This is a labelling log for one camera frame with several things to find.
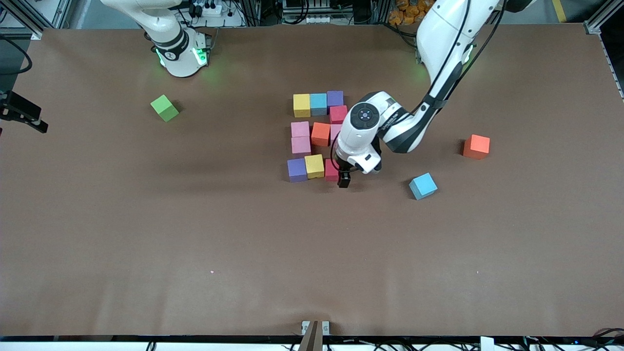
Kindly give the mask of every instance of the yellow floor line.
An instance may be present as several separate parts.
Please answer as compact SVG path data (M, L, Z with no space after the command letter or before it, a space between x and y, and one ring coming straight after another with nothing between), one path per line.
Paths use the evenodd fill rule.
M559 23L566 23L568 19L565 17L561 0L552 0L552 5L555 6L555 12L557 13L557 19Z

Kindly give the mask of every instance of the orange object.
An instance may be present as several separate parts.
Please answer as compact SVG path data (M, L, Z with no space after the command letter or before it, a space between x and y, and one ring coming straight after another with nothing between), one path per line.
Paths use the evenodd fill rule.
M481 160L490 153L490 138L471 135L464 143L463 155L471 159Z
M414 18L412 16L408 16L407 14L405 16L403 16L403 22L402 24L407 26L408 24L412 24L414 23Z
M312 145L329 146L329 130L331 126L327 123L314 122L312 125Z
M418 6L408 6L405 10L405 15L409 17L416 17L419 12L420 10L418 10Z
M398 26L401 24L401 22L403 22L402 11L394 10L390 12L390 16L388 16L388 23L392 24L393 26Z
M405 9L409 6L409 0L395 0L395 3L396 7L398 7L401 11L405 11Z

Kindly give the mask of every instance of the table surface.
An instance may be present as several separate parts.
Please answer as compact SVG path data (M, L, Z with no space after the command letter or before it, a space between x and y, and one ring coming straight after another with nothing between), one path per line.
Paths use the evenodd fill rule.
M32 44L15 90L50 129L2 124L0 334L624 324L623 106L580 24L501 26L422 144L384 149L348 190L287 181L292 94L385 90L411 109L429 79L394 33L226 29L187 79L149 48L138 30ZM169 123L150 107L161 94L182 108ZM473 133L492 139L482 161L459 154ZM416 201L426 172L439 190Z

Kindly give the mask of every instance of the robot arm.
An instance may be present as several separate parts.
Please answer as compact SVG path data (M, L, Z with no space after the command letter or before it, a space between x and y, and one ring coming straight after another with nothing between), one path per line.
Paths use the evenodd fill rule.
M516 7L532 3L505 1L507 5L512 2ZM372 92L351 108L336 138L340 187L348 186L352 166L365 174L381 169L379 138L397 153L411 152L418 146L455 88L474 38L498 3L499 0L436 1L416 34L418 51L432 78L429 91L412 112L407 112L386 92Z
M132 18L156 46L160 64L176 77L188 77L208 64L210 36L182 28L170 7L182 0L101 0Z

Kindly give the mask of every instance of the cube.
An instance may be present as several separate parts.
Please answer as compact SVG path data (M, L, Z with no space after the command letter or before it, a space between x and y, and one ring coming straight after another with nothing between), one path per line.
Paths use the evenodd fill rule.
M344 105L343 92L338 90L332 90L327 92L327 106L342 106Z
M326 116L327 94L310 94L310 111L312 116Z
M334 140L338 137L340 133L340 129L342 129L342 124L332 124L329 129L329 141L334 142Z
M331 159L325 160L325 181L326 182L338 182L338 170L332 164Z
M291 183L303 182L308 180L306 172L306 161L304 159L288 160L288 177Z
M329 108L329 122L332 124L342 124L346 116L347 107L345 105L331 106Z
M293 95L295 117L310 117L310 94Z
M166 96L161 95L158 99L152 101L150 103L156 113L163 119L163 121L168 122L171 121L172 118L179 114L178 110L175 109L175 106L167 99Z
M323 169L323 155L312 155L304 157L306 160L306 172L308 179L323 178L325 170Z
M329 146L329 132L331 127L327 123L314 122L312 125L312 145Z
M414 193L416 200L421 200L431 194L433 194L437 190L436 183L431 178L429 173L425 173L420 177L414 178L409 183L409 188Z
M303 157L312 154L309 137L290 138L290 144L293 148L293 156Z
M471 135L464 143L463 155L471 159L481 160L490 153L490 138Z
M296 137L310 137L310 123L309 122L292 122L290 124L290 136Z

